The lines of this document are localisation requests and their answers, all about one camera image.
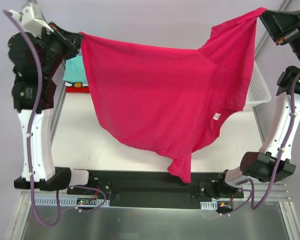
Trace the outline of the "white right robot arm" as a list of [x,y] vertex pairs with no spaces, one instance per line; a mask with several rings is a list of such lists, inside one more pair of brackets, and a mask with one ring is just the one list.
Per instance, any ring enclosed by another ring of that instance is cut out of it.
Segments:
[[[300,62],[300,10],[266,10],[260,17],[276,45],[288,44]],[[240,165],[219,175],[215,192],[227,197],[249,180],[272,185],[291,176],[292,145],[300,123],[300,68],[289,66],[277,80],[276,108],[271,129],[258,152],[246,152]]]

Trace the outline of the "crimson pink t shirt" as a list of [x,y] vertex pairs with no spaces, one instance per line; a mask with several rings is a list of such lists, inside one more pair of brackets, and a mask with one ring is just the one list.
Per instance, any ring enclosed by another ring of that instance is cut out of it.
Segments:
[[170,158],[168,172],[190,183],[192,154],[212,144],[246,104],[265,11],[213,26],[197,49],[84,33],[83,65],[100,126],[126,146]]

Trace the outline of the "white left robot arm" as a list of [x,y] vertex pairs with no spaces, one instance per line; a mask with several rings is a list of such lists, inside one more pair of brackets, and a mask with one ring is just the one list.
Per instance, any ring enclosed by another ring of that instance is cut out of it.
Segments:
[[51,32],[20,31],[8,41],[8,57],[15,73],[11,90],[23,139],[23,170],[14,180],[16,189],[64,190],[78,185],[89,195],[96,183],[89,172],[70,167],[56,167],[52,158],[51,123],[56,84],[53,76],[63,60],[74,58],[80,51],[83,35],[48,24]]

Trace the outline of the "white plastic basket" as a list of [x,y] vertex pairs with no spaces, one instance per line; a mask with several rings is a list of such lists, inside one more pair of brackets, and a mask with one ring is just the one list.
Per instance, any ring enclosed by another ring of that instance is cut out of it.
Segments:
[[267,83],[256,63],[253,64],[253,72],[247,92],[244,112],[251,112],[253,107],[270,102],[272,99]]

